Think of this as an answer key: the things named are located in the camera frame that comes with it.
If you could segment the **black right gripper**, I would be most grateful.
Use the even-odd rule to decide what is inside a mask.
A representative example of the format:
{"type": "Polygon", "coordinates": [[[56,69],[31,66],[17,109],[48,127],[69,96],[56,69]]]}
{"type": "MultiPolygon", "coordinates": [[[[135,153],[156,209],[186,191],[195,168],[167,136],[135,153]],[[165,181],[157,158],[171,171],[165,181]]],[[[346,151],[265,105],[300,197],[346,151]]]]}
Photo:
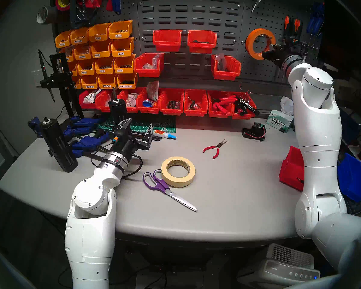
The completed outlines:
{"type": "MultiPolygon", "coordinates": [[[[279,44],[270,44],[270,47],[273,49],[284,49],[284,45],[279,44]]],[[[269,59],[273,62],[279,69],[282,69],[284,61],[290,57],[290,51],[288,50],[273,50],[273,51],[263,51],[261,53],[263,59],[269,59]]]]}

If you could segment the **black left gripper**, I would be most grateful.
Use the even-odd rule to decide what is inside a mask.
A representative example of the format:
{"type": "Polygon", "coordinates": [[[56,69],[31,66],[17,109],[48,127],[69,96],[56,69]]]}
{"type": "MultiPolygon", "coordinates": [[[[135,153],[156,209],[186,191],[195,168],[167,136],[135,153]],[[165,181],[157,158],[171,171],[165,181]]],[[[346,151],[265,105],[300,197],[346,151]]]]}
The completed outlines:
{"type": "Polygon", "coordinates": [[[128,118],[114,126],[114,136],[117,140],[113,141],[112,152],[119,153],[125,158],[131,158],[137,150],[148,151],[153,137],[153,125],[150,123],[141,140],[137,140],[131,132],[131,122],[132,118],[128,118]]]}

